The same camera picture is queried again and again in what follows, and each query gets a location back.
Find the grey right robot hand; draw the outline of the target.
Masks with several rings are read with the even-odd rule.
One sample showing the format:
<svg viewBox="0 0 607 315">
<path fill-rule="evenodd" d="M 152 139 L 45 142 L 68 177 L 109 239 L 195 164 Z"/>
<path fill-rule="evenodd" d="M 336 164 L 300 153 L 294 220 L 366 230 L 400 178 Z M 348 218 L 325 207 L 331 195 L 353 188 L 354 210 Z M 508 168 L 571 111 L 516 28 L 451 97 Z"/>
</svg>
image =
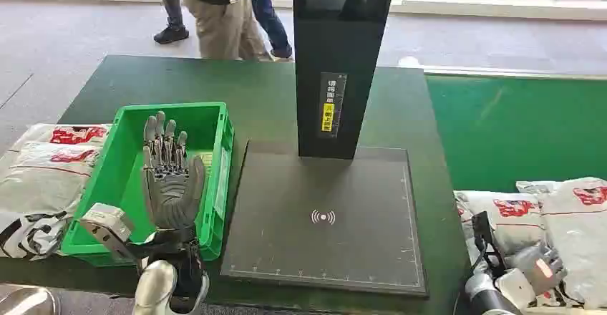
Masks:
<svg viewBox="0 0 607 315">
<path fill-rule="evenodd" d="M 568 274 L 558 252 L 544 242 L 522 249 L 507 257 L 506 262 L 523 273 L 535 295 L 556 288 Z"/>
</svg>

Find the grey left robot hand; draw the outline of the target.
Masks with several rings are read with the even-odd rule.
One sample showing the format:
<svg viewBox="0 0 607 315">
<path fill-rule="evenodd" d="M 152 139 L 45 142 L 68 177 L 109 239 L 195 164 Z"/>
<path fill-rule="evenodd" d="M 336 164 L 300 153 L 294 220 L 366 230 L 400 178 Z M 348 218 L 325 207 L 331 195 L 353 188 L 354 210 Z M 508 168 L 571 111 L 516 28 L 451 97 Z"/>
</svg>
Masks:
<svg viewBox="0 0 607 315">
<path fill-rule="evenodd" d="M 159 111 L 143 129 L 142 194 L 152 224 L 161 230 L 194 226 L 205 186 L 203 158 L 187 152 L 188 133 L 176 133 L 176 127 Z"/>
</svg>

